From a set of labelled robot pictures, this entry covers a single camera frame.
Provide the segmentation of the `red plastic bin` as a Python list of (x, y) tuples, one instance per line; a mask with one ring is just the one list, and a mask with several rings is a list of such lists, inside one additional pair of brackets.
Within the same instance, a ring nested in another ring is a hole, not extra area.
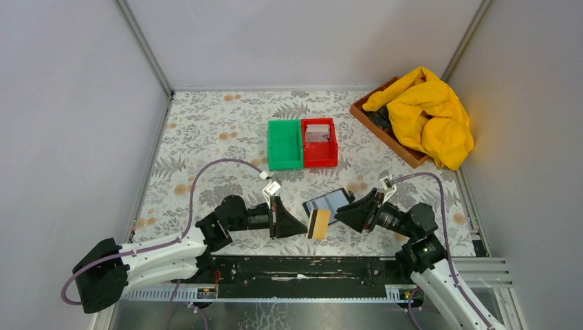
[[(305, 168), (330, 168), (338, 165), (338, 141), (332, 118), (305, 118), (300, 121), (303, 143), (303, 164)], [(306, 143), (305, 127), (308, 124), (329, 124), (331, 137), (327, 143)]]

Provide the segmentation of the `black leather card holder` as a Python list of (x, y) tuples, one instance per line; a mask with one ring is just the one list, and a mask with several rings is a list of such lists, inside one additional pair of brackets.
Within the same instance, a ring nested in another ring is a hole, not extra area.
[(328, 192), (325, 195), (310, 199), (302, 204), (305, 212), (309, 216), (311, 211), (314, 209), (319, 210), (329, 210), (331, 216), (329, 219), (329, 224), (336, 223), (338, 220), (335, 218), (335, 214), (338, 208), (346, 206), (355, 201), (355, 196), (352, 192), (345, 190), (344, 188), (339, 188)]

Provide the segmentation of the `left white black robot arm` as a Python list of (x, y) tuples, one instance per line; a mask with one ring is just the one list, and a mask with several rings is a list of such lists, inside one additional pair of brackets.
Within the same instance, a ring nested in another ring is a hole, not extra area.
[(104, 239), (73, 268), (82, 309), (86, 314), (102, 311), (123, 295), (158, 283), (209, 283), (217, 268), (212, 253), (231, 244), (230, 233), (262, 229), (273, 239), (308, 232), (278, 196), (247, 208), (240, 196), (229, 195), (186, 234), (122, 245), (112, 238)]

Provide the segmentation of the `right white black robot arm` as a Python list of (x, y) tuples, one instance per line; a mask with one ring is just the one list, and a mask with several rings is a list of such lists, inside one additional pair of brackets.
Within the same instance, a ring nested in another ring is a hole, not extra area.
[(432, 206), (417, 203), (401, 211), (376, 189), (337, 209), (335, 218), (362, 232), (377, 226), (407, 237), (395, 255), (394, 273), (403, 283), (415, 283), (455, 329), (504, 329), (461, 278), (446, 248), (435, 235)]

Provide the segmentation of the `green plastic bin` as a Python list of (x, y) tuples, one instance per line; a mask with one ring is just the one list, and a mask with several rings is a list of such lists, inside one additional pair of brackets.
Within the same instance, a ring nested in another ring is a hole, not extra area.
[(300, 120), (270, 120), (267, 128), (267, 156), (271, 171), (304, 167)]

